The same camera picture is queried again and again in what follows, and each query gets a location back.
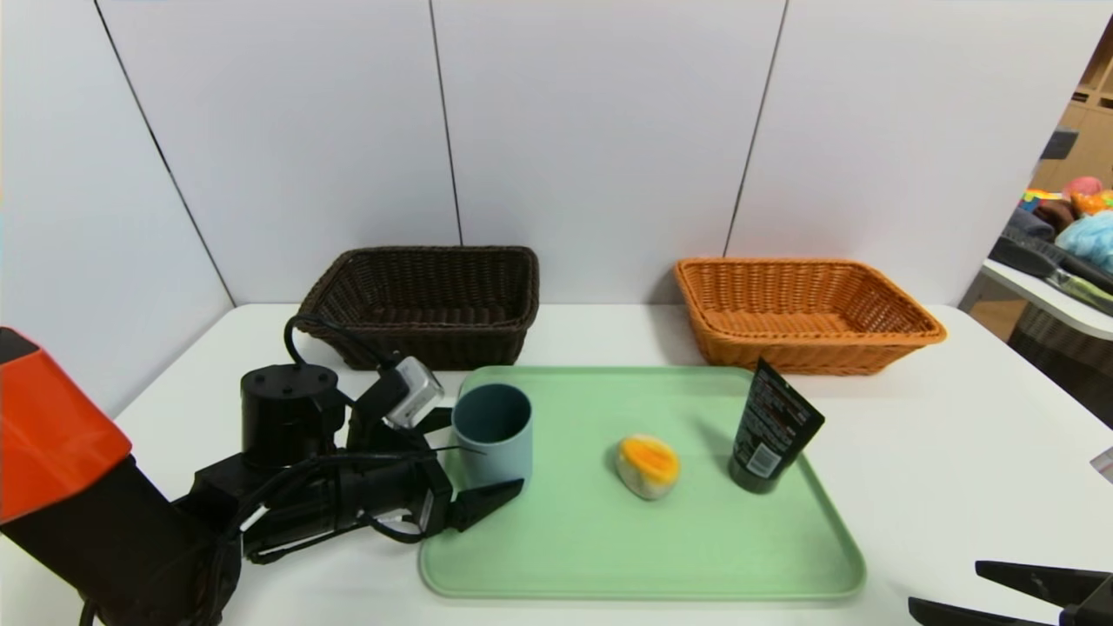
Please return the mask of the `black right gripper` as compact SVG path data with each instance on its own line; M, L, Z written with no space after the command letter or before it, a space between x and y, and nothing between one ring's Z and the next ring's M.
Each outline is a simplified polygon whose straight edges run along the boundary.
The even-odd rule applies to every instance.
M1112 575L1078 568L977 560L979 577L1060 606L1060 625L1112 625ZM908 614L925 626L1043 626L1044 623L908 598Z

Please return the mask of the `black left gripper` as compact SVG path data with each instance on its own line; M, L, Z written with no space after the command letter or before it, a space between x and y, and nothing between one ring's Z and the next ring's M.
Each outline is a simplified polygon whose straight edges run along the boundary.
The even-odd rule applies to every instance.
M450 503L452 485L429 444L429 433L449 428L452 413L451 407L436 407L423 417L417 430L349 427L345 453L390 458L339 468L339 529L364 526L370 520L384 527L383 516L401 511L405 522L414 524L417 530L394 531L397 537L432 537L444 530L446 515L449 528L464 532L518 498L525 485L522 478L465 489Z

